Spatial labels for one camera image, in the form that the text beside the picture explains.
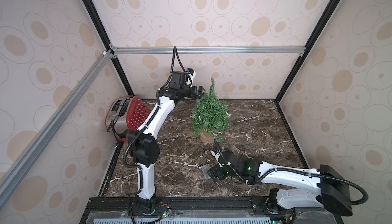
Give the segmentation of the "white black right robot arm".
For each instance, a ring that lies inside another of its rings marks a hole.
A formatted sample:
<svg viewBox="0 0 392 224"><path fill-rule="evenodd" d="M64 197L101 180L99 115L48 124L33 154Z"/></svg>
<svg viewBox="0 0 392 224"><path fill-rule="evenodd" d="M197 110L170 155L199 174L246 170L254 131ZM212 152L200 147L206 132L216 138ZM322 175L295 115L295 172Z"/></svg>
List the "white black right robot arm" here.
<svg viewBox="0 0 392 224"><path fill-rule="evenodd" d="M208 170L208 175L216 182L231 177L248 186L288 186L289 189L270 191L265 203L270 213L278 213L282 209L316 207L335 215L352 216L352 207L364 204L369 199L361 186L345 180L328 165L321 165L319 169L298 169L253 159L244 161L232 151L219 146L211 154L217 164Z"/></svg>

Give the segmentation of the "clear string light with bulbs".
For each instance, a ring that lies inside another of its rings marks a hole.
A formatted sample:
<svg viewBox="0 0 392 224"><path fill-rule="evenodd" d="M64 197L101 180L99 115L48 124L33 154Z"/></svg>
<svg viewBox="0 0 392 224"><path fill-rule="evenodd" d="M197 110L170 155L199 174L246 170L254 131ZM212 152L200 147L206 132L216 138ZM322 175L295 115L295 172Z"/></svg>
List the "clear string light with bulbs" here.
<svg viewBox="0 0 392 224"><path fill-rule="evenodd" d="M227 112L219 112L214 118L214 134L217 141L222 141L222 134L231 128L230 119L231 115Z"/></svg>

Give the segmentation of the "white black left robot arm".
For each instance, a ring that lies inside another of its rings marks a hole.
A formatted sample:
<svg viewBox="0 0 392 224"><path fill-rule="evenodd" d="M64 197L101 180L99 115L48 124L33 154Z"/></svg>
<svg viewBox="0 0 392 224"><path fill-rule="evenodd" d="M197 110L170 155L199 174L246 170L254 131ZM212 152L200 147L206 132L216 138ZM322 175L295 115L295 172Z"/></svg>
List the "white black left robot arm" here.
<svg viewBox="0 0 392 224"><path fill-rule="evenodd" d="M205 89L194 86L195 77L196 72L184 68L177 47L173 47L169 78L156 91L154 109L137 131L129 131L127 134L128 147L122 161L125 167L137 169L138 191L134 193L135 203L145 214L153 213L156 208L154 167L160 155L157 142L159 131L178 102L203 97Z"/></svg>

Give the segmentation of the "clear plastic battery box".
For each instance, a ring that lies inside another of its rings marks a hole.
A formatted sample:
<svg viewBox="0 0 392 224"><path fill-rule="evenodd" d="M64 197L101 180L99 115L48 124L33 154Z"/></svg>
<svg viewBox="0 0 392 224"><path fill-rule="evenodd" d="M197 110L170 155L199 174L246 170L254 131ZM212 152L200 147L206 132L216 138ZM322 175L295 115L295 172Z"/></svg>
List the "clear plastic battery box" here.
<svg viewBox="0 0 392 224"><path fill-rule="evenodd" d="M206 181L212 180L211 176L208 173L210 168L211 168L211 166L209 164L201 166L201 170L202 170L202 173L203 173Z"/></svg>

